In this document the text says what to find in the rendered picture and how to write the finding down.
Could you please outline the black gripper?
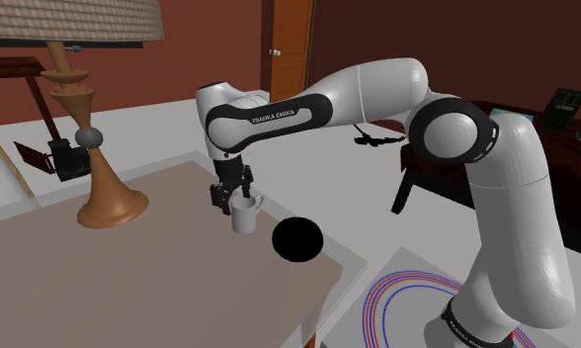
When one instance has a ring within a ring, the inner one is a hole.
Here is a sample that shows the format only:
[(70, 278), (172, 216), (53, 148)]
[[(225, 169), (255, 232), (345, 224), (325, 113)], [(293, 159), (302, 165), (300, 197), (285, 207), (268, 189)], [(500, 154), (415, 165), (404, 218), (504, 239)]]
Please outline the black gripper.
[(234, 158), (214, 160), (212, 163), (219, 183), (209, 186), (211, 204), (221, 209), (224, 215), (229, 216), (231, 189), (241, 186), (243, 197), (250, 198), (251, 184), (254, 181), (253, 174), (250, 166), (243, 164), (240, 155)]

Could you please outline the white mug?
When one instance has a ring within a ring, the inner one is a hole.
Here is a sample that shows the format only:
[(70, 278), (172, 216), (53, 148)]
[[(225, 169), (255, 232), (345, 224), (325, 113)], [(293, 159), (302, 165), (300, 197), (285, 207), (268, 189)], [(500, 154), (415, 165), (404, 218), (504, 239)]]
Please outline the white mug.
[(236, 233), (250, 234), (256, 229), (256, 217), (261, 210), (263, 200), (262, 195), (248, 198), (237, 195), (230, 200), (231, 227)]

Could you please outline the black ball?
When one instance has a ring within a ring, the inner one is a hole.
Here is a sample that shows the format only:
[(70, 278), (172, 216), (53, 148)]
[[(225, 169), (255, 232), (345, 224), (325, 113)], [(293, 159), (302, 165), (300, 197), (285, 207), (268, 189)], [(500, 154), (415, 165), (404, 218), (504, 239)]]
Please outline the black ball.
[(315, 258), (324, 245), (320, 227), (306, 217), (287, 217), (272, 232), (274, 250), (285, 260), (302, 263)]

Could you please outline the brown topped table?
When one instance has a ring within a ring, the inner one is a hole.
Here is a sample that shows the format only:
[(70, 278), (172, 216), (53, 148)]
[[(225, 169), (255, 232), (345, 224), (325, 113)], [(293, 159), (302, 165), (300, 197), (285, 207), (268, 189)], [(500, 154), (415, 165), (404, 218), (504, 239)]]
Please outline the brown topped table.
[(283, 259), (272, 201), (234, 232), (199, 152), (124, 179), (149, 205), (108, 229), (77, 222), (85, 184), (0, 208), (0, 348), (303, 348), (366, 269), (331, 238)]

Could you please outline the wooden table lamp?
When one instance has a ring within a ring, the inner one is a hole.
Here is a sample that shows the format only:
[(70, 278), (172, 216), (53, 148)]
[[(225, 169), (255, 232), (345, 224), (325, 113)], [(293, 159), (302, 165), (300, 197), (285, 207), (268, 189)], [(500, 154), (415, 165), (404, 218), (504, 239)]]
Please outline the wooden table lamp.
[(91, 193), (77, 221), (89, 228), (126, 223), (143, 213), (148, 198), (129, 189), (100, 150), (104, 138), (91, 126), (94, 90), (89, 73), (72, 67), (64, 44), (152, 42), (164, 38), (159, 0), (0, 0), (0, 39), (45, 43), (54, 68), (41, 76), (57, 86), (49, 92), (78, 125), (76, 142), (88, 149)]

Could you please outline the black thin curved object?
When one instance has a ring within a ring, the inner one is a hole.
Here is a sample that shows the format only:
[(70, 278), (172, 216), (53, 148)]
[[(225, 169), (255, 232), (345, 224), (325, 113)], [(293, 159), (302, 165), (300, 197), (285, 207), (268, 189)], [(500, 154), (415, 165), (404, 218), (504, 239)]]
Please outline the black thin curved object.
[(357, 125), (354, 125), (354, 128), (361, 134), (361, 136), (354, 138), (354, 142), (359, 145), (370, 145), (372, 147), (378, 147), (384, 144), (401, 142), (406, 139), (405, 136), (374, 138), (366, 132), (362, 131)]

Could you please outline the orange wooden door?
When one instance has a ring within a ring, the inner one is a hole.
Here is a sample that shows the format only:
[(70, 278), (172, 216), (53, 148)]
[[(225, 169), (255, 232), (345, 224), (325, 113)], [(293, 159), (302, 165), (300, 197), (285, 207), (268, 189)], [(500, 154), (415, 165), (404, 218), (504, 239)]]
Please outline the orange wooden door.
[(314, 0), (261, 0), (260, 88), (271, 102), (304, 90)]

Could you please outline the grey robot stand with rings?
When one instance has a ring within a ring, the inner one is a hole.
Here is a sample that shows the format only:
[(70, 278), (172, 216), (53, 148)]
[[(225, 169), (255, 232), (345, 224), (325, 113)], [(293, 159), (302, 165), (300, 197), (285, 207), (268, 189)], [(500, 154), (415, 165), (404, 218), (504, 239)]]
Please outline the grey robot stand with rings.
[(424, 327), (461, 288), (401, 247), (340, 318), (321, 348), (427, 348)]

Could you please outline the dark wooden desk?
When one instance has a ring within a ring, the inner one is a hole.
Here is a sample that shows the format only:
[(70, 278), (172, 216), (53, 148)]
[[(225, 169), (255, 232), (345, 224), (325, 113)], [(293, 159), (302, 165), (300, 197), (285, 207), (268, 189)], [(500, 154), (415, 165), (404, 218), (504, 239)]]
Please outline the dark wooden desk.
[[(573, 120), (562, 131), (538, 128), (564, 244), (581, 253), (581, 141), (576, 136), (579, 131), (581, 120)], [(414, 187), (474, 207), (463, 165), (428, 162), (405, 144), (400, 149), (400, 170), (404, 175), (391, 208), (393, 213), (402, 212)]]

